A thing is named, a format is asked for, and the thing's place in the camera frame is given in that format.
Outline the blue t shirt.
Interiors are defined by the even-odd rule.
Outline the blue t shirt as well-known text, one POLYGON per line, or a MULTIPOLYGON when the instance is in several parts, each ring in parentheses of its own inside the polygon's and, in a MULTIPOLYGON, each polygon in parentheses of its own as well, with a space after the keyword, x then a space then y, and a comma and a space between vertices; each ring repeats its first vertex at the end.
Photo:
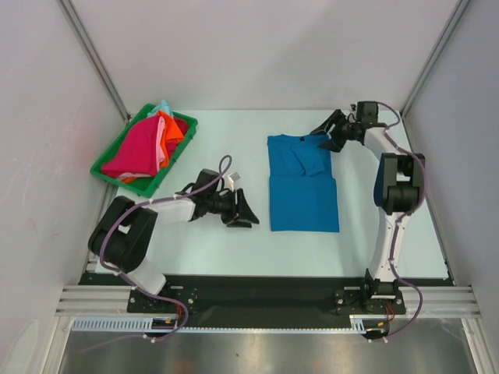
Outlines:
POLYGON ((337 183, 326 135, 268 136, 272 231, 340 231, 337 183))

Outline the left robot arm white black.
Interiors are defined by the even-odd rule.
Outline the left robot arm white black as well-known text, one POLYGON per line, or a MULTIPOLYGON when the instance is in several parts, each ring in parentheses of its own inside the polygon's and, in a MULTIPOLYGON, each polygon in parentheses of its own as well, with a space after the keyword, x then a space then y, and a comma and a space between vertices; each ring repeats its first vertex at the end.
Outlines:
POLYGON ((195 182, 172 197, 136 203, 114 198, 88 242, 89 250, 101 265, 124 276, 132 286, 146 292, 145 302, 155 311, 166 310, 172 292, 165 288, 166 277, 147 259, 147 250, 156 223, 191 222, 206 214, 218 215, 228 228, 251 228, 260 220, 237 186, 238 173, 222 176, 203 169, 195 182))

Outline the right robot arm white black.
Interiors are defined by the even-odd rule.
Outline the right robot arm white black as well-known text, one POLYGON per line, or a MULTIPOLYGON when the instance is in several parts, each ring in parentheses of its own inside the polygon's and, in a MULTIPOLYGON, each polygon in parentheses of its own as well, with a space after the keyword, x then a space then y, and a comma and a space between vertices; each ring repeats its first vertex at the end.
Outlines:
POLYGON ((420 208, 426 192, 425 158, 399 146, 389 134, 394 127, 378 119, 379 104, 363 101, 345 115, 337 109, 311 133, 328 135, 320 148, 340 152, 348 141, 357 141, 379 160, 373 201, 379 211, 379 228, 373 258, 358 290, 340 291, 338 313, 381 314, 404 309, 398 260, 405 229, 420 208))

